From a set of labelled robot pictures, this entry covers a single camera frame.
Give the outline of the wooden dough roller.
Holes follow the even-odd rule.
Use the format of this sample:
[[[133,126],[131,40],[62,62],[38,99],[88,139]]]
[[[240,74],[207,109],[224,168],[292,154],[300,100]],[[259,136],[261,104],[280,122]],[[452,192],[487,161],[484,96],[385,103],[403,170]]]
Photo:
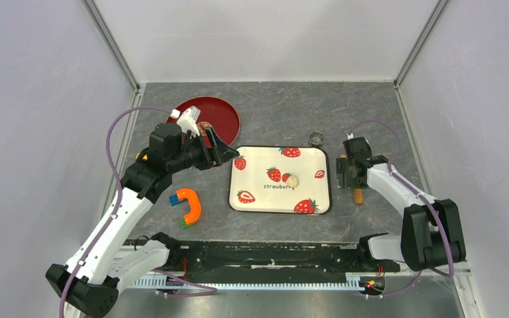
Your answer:
[[[363,205],[365,202],[363,190],[361,188],[353,188],[353,201],[355,205]]]

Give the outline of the white strawberry enamel tray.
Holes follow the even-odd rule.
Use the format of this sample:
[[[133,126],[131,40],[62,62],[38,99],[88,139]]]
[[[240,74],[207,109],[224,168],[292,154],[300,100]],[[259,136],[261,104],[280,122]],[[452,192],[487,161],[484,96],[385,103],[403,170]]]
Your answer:
[[[329,158],[324,150],[293,146],[240,146],[229,184],[230,208],[245,213],[323,215],[332,208]],[[300,184],[291,188],[289,175]]]

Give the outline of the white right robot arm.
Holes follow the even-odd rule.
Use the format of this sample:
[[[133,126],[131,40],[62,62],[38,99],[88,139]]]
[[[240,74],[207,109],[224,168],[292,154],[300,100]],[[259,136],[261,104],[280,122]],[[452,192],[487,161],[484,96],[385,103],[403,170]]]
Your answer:
[[[360,238],[357,264],[374,270],[383,260],[405,263],[411,270],[436,270],[466,260],[459,208],[450,199],[437,199],[412,184],[383,155],[375,156],[368,140],[350,134],[345,155],[336,159],[337,182],[364,203],[364,189],[379,193],[402,216],[400,235],[386,233]]]

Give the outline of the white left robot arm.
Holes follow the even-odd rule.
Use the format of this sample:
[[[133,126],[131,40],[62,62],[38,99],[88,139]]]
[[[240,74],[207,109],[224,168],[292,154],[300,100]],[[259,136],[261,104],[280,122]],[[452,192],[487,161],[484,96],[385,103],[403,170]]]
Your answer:
[[[213,128],[205,136],[194,136],[176,123],[157,125],[148,147],[126,169],[112,203],[87,240],[65,264],[51,264],[47,269],[45,278],[60,297],[60,316],[69,304],[88,317],[104,317],[136,279],[160,266],[176,269],[182,254],[167,237],[151,239],[120,262],[115,256],[137,221],[172,185],[174,174],[188,168],[208,170],[238,156]]]

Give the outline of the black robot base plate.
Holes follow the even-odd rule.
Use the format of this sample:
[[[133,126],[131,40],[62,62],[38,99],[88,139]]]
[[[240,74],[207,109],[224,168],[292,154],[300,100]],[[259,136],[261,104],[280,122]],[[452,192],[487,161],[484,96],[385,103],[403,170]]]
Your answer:
[[[162,270],[185,272],[194,283],[341,283],[347,273],[399,272],[391,260],[373,260],[354,243],[177,240],[165,233],[127,240],[134,247],[159,240],[169,248]]]

